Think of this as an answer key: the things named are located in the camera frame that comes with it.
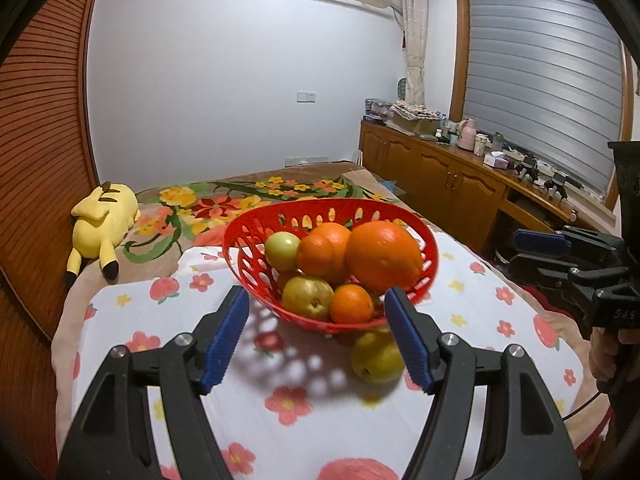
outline cardboard box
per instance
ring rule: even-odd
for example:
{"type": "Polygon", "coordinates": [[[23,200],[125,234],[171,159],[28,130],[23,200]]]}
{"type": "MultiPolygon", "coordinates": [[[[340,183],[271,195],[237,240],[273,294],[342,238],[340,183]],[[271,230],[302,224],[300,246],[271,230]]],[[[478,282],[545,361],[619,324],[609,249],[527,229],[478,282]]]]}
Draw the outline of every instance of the cardboard box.
{"type": "Polygon", "coordinates": [[[393,122],[397,126],[400,126],[403,130],[413,132],[416,135],[433,135],[440,124],[440,121],[437,121],[435,119],[420,119],[419,121],[409,121],[398,114],[394,114],[393,122]]]}

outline metal screw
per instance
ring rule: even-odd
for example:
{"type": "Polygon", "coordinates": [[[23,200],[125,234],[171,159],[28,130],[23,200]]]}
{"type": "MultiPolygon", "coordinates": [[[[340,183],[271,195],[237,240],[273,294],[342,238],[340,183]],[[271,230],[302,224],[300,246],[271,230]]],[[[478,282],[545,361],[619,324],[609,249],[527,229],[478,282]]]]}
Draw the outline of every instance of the metal screw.
{"type": "Polygon", "coordinates": [[[523,357],[524,348],[520,345],[510,345],[509,353],[514,357],[523,357]]]}
{"type": "Polygon", "coordinates": [[[451,332],[447,332],[442,334],[442,342],[447,346],[455,346],[460,342],[460,338],[451,332]]]}
{"type": "Polygon", "coordinates": [[[109,357],[113,359],[120,359],[127,354],[127,347],[124,345],[114,346],[111,350],[109,350],[109,357]]]}
{"type": "Polygon", "coordinates": [[[178,334],[174,341],[178,346],[189,346],[193,342],[193,336],[188,332],[185,332],[178,334]]]}

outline pikachu plush toy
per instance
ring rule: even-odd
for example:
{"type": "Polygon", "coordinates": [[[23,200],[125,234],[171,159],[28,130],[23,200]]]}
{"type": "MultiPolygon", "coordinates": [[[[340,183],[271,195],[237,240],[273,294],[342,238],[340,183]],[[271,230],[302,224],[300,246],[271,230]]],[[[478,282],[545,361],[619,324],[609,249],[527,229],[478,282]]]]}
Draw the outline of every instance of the pikachu plush toy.
{"type": "Polygon", "coordinates": [[[82,258],[99,258],[104,277],[115,280],[119,270],[115,248],[140,218],[136,195],[127,186],[105,182],[81,200],[71,216],[78,219],[66,262],[66,288],[71,288],[78,277],[82,258]]]}

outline red plastic basket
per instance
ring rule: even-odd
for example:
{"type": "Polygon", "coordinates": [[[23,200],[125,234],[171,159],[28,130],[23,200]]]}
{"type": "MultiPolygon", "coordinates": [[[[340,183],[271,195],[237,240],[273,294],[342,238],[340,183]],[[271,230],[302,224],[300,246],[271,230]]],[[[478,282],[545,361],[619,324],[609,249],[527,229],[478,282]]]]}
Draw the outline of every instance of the red plastic basket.
{"type": "Polygon", "coordinates": [[[275,203],[251,209],[229,223],[223,239],[222,252],[242,286],[279,318],[304,330],[337,334],[351,330],[368,330],[386,323],[384,317],[368,323],[339,324],[297,316],[285,310],[276,289],[277,272],[264,256],[264,242],[276,231],[289,231],[305,237],[311,228],[322,222],[337,222],[356,227],[372,220],[402,221],[421,238],[422,275],[417,285],[407,291],[409,300],[418,303],[430,288],[438,268],[438,248],[430,229],[407,209],[386,202],[362,198],[324,198],[275,203]],[[238,251],[238,271],[231,264],[230,248],[238,251]]]}

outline window blind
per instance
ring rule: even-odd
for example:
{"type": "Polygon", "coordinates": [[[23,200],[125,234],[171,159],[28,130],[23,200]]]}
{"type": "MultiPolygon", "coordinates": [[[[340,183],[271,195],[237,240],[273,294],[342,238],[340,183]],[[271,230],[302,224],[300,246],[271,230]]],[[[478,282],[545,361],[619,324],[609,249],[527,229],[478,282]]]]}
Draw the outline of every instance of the window blind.
{"type": "Polygon", "coordinates": [[[604,192],[622,106],[620,39],[591,0],[469,0],[464,116],[604,192]]]}

